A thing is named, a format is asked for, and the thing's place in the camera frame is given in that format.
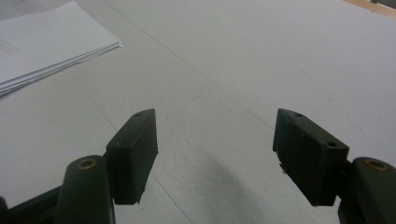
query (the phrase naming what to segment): white table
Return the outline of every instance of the white table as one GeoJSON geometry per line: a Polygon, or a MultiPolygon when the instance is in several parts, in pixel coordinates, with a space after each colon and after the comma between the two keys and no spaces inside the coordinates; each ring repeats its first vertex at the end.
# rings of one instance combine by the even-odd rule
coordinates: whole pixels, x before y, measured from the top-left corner
{"type": "MultiPolygon", "coordinates": [[[[0,19],[68,0],[0,3],[0,19]]],[[[0,195],[9,207],[102,155],[122,124],[157,112],[160,154],[118,223],[337,223],[283,175],[280,107],[396,164],[396,20],[343,1],[78,0],[125,47],[0,98],[0,195]]]]}

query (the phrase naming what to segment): stack of paper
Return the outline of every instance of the stack of paper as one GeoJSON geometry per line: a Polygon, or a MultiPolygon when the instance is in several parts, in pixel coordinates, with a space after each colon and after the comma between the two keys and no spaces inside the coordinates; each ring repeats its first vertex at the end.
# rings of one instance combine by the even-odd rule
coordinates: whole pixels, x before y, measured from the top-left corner
{"type": "Polygon", "coordinates": [[[75,2],[0,21],[0,96],[121,45],[75,2]]]}

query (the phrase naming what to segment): white paper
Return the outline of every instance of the white paper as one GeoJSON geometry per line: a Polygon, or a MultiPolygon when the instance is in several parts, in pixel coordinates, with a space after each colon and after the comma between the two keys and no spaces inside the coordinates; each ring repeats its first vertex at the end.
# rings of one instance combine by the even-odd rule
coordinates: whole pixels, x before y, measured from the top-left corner
{"type": "Polygon", "coordinates": [[[121,45],[75,2],[0,21],[0,95],[121,45]]]}

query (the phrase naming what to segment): table surface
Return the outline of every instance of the table surface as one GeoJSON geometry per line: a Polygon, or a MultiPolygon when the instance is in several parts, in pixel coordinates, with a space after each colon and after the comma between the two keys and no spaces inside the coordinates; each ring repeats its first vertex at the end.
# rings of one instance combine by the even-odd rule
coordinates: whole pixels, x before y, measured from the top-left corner
{"type": "MultiPolygon", "coordinates": [[[[1,1],[0,20],[67,2],[1,1]]],[[[338,223],[338,201],[311,207],[279,168],[280,107],[350,160],[396,164],[396,20],[333,0],[77,2],[125,46],[0,98],[8,206],[61,185],[68,163],[102,155],[148,108],[160,154],[118,223],[338,223]]]]}

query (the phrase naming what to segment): white surface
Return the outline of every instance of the white surface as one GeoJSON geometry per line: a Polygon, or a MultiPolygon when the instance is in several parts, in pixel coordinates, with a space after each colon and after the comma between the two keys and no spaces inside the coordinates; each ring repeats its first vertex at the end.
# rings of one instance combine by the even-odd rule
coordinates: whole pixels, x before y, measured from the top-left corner
{"type": "MultiPolygon", "coordinates": [[[[64,1],[10,2],[27,14],[64,1]]],[[[338,204],[311,207],[281,172],[279,107],[340,138],[351,160],[396,164],[395,20],[333,0],[78,4],[125,47],[0,98],[8,205],[60,185],[69,162],[103,154],[152,107],[160,154],[118,223],[338,223],[338,204]]]]}
{"type": "Polygon", "coordinates": [[[76,2],[0,21],[0,95],[121,45],[76,2]]]}

